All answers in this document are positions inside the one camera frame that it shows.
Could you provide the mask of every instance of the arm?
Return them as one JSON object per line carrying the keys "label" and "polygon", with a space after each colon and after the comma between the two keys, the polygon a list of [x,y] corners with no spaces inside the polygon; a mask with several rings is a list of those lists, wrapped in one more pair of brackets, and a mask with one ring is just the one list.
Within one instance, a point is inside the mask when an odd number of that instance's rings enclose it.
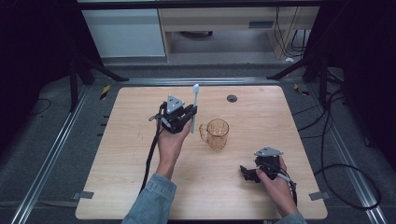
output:
{"label": "arm", "polygon": [[[286,171],[287,167],[282,157],[279,157],[280,167]],[[277,177],[271,180],[265,172],[256,170],[271,200],[276,204],[277,211],[282,216],[278,223],[306,223],[304,217],[300,214],[290,193],[289,183],[284,179]]]}
{"label": "arm", "polygon": [[188,122],[181,133],[172,134],[164,130],[158,139],[160,162],[156,173],[137,197],[126,215],[125,223],[167,223],[177,186],[171,181],[178,155],[184,139],[190,132]]}

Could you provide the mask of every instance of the wooden table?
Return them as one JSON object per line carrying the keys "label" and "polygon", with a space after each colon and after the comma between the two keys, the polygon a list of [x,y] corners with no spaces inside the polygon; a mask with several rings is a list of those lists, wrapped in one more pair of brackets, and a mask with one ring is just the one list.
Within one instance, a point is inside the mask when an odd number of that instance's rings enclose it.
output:
{"label": "wooden table", "polygon": [[[155,121],[168,94],[192,104],[192,87],[139,87],[120,90],[84,191],[80,219],[123,219],[140,190]],[[229,103],[227,96],[237,96]],[[199,134],[201,123],[224,119],[230,125],[224,149],[209,148]],[[170,219],[267,219],[279,218],[262,184],[246,181],[239,165],[255,167],[253,153],[264,146],[282,150],[288,173],[297,183],[298,207],[305,218],[325,218],[322,200],[311,201],[317,192],[303,144],[283,91],[278,86],[206,86],[200,88],[195,132],[186,138],[173,181],[177,194]],[[156,170],[154,153],[150,172]]]}

